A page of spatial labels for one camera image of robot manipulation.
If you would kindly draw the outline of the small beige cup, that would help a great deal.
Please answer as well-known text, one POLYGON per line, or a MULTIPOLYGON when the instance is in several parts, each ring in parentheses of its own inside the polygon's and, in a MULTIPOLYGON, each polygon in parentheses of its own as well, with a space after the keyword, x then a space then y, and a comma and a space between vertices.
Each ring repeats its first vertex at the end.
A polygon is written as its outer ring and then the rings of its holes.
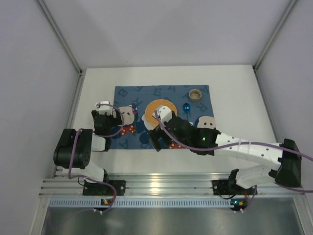
POLYGON ((190 92, 189 92, 189 100, 191 102, 199 102, 202 98, 202 93, 200 90, 198 89, 192 89, 190 92))

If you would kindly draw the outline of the left aluminium frame post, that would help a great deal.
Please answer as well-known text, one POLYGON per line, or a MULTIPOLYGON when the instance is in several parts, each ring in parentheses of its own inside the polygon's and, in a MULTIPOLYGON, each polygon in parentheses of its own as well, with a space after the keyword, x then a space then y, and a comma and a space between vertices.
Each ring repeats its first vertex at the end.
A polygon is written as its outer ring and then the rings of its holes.
POLYGON ((44 17, 46 18, 48 24, 50 25, 53 33, 55 34, 56 38, 58 39, 62 49, 64 50, 65 54, 67 55, 68 59, 70 60, 71 64, 73 65, 74 69, 81 75, 83 73, 82 68, 79 66, 77 60, 75 59, 66 39, 64 38, 60 28, 58 27, 54 17, 52 16, 48 6, 46 5, 44 0, 35 0, 36 4, 42 11, 44 17))

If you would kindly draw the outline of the aluminium frame post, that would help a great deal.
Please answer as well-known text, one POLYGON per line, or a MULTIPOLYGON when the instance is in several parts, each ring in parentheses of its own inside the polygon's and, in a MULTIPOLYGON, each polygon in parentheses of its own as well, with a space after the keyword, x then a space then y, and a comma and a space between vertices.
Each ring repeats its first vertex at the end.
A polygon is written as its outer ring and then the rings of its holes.
POLYGON ((58 27, 54 17, 52 16, 48 6, 46 5, 44 0, 35 0, 36 4, 42 11, 44 17, 46 18, 48 24, 50 25, 53 33, 55 34, 56 38, 58 39, 62 49, 64 50, 65 54, 67 55, 68 59, 70 60, 71 64, 73 65, 74 69, 81 75, 83 73, 82 68, 79 66, 77 60, 75 59, 66 39, 64 38, 60 28, 58 27))
POLYGON ((258 68, 261 66, 262 62, 264 61, 265 57, 267 56, 269 50, 275 43, 276 38, 280 34, 281 30, 283 29, 284 25, 288 21, 288 18, 291 16, 294 8, 299 3, 299 0, 289 0, 287 6, 283 10, 282 15, 279 17, 278 22, 275 24, 273 30, 271 31, 265 45, 263 46, 259 56, 256 59, 256 62, 252 66, 253 71, 256 73, 258 68))

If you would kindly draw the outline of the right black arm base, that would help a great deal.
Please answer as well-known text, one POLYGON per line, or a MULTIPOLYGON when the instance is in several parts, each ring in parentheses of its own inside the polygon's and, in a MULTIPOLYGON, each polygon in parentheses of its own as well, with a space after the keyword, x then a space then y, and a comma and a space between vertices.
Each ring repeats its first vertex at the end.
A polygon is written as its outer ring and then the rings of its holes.
POLYGON ((255 191, 255 187, 244 189, 237 185, 229 186, 228 180, 224 179, 212 180, 211 184, 215 196, 253 195, 255 191))

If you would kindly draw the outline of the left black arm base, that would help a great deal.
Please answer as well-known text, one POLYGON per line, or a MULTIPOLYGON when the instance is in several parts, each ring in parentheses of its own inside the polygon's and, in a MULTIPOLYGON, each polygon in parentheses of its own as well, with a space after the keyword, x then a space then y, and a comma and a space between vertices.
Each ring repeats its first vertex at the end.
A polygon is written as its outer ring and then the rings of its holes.
MULTIPOLYGON (((83 180, 82 177, 77 179, 78 184, 83 187, 83 195, 84 196, 113 196, 113 189, 109 186, 89 182, 87 180, 83 180)), ((126 181, 124 180, 109 180, 109 184, 112 185, 116 192, 117 196, 123 196, 126 190, 126 181)))

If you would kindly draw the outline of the iridescent purple fork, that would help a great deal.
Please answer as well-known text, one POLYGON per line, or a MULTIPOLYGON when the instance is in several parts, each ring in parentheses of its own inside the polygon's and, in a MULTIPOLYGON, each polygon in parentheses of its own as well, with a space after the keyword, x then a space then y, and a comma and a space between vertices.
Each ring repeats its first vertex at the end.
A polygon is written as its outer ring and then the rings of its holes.
POLYGON ((133 109, 133 115, 134 115, 134 130, 136 132, 137 131, 137 129, 136 129, 137 103, 136 102, 132 103, 132 109, 133 109))

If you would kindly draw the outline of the aluminium mounting rail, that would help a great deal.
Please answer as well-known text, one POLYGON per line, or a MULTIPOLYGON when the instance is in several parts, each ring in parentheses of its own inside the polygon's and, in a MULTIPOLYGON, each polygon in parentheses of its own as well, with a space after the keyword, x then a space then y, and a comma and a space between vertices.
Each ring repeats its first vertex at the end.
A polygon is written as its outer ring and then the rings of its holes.
MULTIPOLYGON (((125 196, 156 197, 212 197, 211 181, 227 179, 227 173, 151 173, 151 174, 111 174, 112 180, 126 181, 125 196)), ((42 197, 81 196, 83 187, 77 180, 57 175, 43 180, 39 195, 42 197)))

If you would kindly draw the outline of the right aluminium frame post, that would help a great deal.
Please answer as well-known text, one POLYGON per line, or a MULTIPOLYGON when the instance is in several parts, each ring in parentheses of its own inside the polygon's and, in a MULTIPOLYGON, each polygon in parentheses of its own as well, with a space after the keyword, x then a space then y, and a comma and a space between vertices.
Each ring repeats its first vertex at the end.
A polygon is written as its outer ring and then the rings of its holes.
POLYGON ((275 24, 273 30, 271 31, 265 45, 263 46, 259 56, 256 59, 256 62, 252 66, 253 71, 256 73, 258 68, 261 66, 262 62, 264 61, 265 57, 267 56, 269 50, 275 43, 276 38, 280 34, 281 30, 283 29, 284 25, 288 21, 288 18, 291 16, 294 8, 299 3, 299 0, 289 0, 287 6, 283 10, 282 15, 279 17, 278 22, 275 24))

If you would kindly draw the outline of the round woven wicker plate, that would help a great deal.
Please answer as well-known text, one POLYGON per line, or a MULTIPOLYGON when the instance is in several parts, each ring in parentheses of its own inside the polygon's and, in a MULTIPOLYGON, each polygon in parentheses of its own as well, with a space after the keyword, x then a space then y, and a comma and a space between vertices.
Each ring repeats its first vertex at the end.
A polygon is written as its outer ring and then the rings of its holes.
POLYGON ((152 102, 150 102, 147 105, 147 107, 145 109, 145 117, 146 117, 147 121, 153 126, 156 126, 158 124, 157 120, 153 117, 153 113, 157 109, 157 107, 159 107, 161 105, 165 105, 165 106, 169 107, 172 111, 174 111, 175 115, 178 114, 176 106, 171 101, 169 101, 167 99, 153 100, 152 102))

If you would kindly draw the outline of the blue bear placemat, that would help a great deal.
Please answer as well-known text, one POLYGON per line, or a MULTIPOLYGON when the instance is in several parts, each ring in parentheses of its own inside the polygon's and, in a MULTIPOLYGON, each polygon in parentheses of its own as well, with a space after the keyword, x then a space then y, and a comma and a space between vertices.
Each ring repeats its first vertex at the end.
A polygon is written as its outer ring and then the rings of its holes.
POLYGON ((208 85, 160 85, 160 86, 117 86, 114 91, 113 104, 121 110, 124 119, 122 131, 112 137, 112 149, 151 149, 148 132, 155 128, 145 117, 147 105, 156 99, 167 99, 177 108, 176 116, 186 119, 183 104, 190 104, 191 122, 198 128, 216 128, 216 121, 211 104, 208 85), (199 102, 189 100, 189 92, 198 89, 202 93, 199 102), (136 129, 134 130, 134 115, 132 103, 137 103, 136 129))

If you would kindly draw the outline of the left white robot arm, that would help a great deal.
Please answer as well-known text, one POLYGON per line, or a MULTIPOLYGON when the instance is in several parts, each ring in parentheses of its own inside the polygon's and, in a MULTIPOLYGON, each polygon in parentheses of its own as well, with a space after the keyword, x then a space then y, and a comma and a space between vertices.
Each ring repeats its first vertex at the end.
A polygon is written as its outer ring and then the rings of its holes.
POLYGON ((56 166, 67 170, 69 179, 82 178, 91 183, 109 184, 108 174, 91 160, 92 152, 107 152, 111 138, 118 135, 124 125, 120 109, 108 101, 96 104, 91 112, 93 129, 64 129, 53 154, 56 166))

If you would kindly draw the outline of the iridescent blue spoon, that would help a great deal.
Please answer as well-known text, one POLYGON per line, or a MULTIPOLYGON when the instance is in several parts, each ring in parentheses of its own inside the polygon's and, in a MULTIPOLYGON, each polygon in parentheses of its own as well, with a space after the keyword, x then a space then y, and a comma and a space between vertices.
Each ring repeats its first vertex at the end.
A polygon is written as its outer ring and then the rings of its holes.
POLYGON ((189 103, 184 103, 183 104, 183 111, 186 114, 186 119, 188 121, 189 117, 190 117, 190 104, 189 103))

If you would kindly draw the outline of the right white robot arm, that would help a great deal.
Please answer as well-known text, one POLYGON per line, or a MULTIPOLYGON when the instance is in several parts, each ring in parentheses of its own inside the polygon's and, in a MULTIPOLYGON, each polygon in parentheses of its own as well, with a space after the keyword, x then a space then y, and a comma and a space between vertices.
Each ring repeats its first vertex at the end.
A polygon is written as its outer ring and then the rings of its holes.
POLYGON ((149 138, 156 151, 160 151, 164 143, 174 143, 198 155, 255 163, 253 167, 231 171, 228 177, 231 188, 248 189, 272 182, 286 188, 301 187, 302 157, 293 140, 272 144, 242 140, 215 128, 195 127, 164 105, 154 111, 153 118, 158 125, 149 131, 149 138))

